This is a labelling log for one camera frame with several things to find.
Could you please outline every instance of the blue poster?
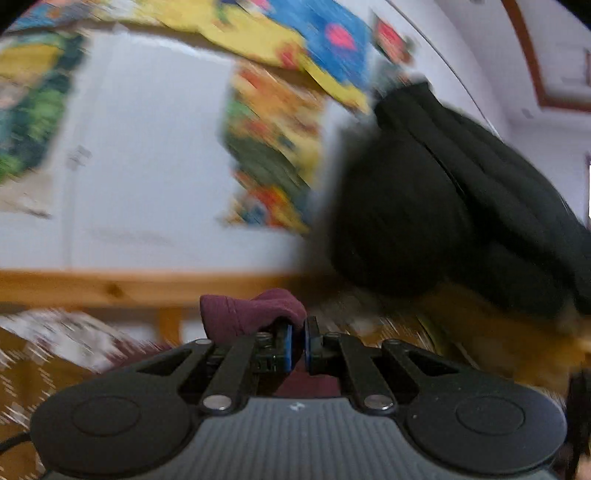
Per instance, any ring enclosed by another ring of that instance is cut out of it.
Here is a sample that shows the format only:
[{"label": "blue poster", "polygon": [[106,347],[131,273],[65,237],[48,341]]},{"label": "blue poster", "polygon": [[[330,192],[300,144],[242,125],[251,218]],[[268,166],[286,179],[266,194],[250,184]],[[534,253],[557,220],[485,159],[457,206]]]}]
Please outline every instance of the blue poster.
[{"label": "blue poster", "polygon": [[341,4],[334,0],[266,0],[262,13],[297,30],[306,39],[309,57],[339,83],[367,87],[371,31]]}]

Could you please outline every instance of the round disc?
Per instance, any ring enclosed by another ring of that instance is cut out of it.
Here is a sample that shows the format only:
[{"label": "round disc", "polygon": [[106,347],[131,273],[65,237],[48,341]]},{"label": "round disc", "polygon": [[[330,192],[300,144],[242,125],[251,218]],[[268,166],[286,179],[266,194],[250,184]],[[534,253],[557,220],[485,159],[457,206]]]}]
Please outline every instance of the round disc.
[{"label": "round disc", "polygon": [[31,419],[31,439],[43,464],[81,478],[130,476],[172,458],[189,434],[191,418],[162,380],[95,380],[50,397]]},{"label": "round disc", "polygon": [[518,386],[497,395],[419,395],[407,425],[427,454],[478,475],[535,468],[556,453],[566,434],[557,405]]}]

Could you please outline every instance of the metal screw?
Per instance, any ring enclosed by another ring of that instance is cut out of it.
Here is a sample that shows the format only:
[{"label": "metal screw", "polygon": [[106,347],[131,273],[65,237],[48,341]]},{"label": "metal screw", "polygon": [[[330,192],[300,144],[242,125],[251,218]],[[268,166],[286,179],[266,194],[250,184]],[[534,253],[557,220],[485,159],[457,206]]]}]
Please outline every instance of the metal screw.
[{"label": "metal screw", "polygon": [[367,408],[371,410],[388,410],[394,406],[394,402],[386,395],[369,395],[363,401]]},{"label": "metal screw", "polygon": [[232,406],[232,399],[225,395],[209,395],[203,399],[203,406],[209,410],[227,410]]}]

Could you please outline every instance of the white wall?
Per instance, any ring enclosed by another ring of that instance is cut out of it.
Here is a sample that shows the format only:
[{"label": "white wall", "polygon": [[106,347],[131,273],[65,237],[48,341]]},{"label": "white wall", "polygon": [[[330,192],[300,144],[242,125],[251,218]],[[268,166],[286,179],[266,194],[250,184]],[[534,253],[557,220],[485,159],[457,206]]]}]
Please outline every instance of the white wall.
[{"label": "white wall", "polygon": [[514,126],[512,145],[554,184],[579,219],[586,221],[588,133],[546,125]]},{"label": "white wall", "polygon": [[[435,1],[392,1],[441,51],[483,115],[445,62],[386,0],[342,0],[364,21],[371,22],[375,11],[415,39],[416,70],[438,98],[483,124],[488,120],[507,139],[506,119],[480,65]],[[51,219],[0,213],[0,267],[278,273],[328,267],[322,256],[324,214],[342,165],[343,139],[357,122],[350,112],[328,102],[325,155],[312,195],[319,234],[303,239],[270,229],[228,228],[219,219],[237,185],[219,133],[236,58],[124,30],[92,37],[72,114],[57,142],[65,188],[56,196],[63,201],[56,202]],[[66,159],[79,146],[90,158],[67,171]]]},{"label": "white wall", "polygon": [[511,129],[499,99],[495,96],[485,71],[478,63],[469,45],[436,0],[389,1],[399,8],[437,47],[462,79],[487,120],[506,141],[511,134]]}]

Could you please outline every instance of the maroon fabric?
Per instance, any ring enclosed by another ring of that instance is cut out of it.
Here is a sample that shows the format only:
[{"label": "maroon fabric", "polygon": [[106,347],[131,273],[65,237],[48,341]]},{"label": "maroon fabric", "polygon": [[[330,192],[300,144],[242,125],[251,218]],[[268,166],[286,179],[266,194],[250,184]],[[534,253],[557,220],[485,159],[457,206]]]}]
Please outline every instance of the maroon fabric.
[{"label": "maroon fabric", "polygon": [[304,359],[301,359],[274,395],[283,398],[339,397],[339,379],[330,375],[310,375]]},{"label": "maroon fabric", "polygon": [[207,337],[214,343],[228,343],[268,327],[277,317],[287,318],[299,330],[306,309],[289,291],[272,288],[252,300],[221,295],[204,295],[199,300]]},{"label": "maroon fabric", "polygon": [[[200,300],[201,317],[207,336],[214,343],[227,343],[240,335],[268,327],[277,317],[286,317],[296,330],[303,327],[306,309],[289,291],[273,288],[252,300],[237,300],[220,295],[204,295]],[[303,359],[281,384],[275,396],[286,398],[338,397],[339,381],[329,375],[311,376]]]}]

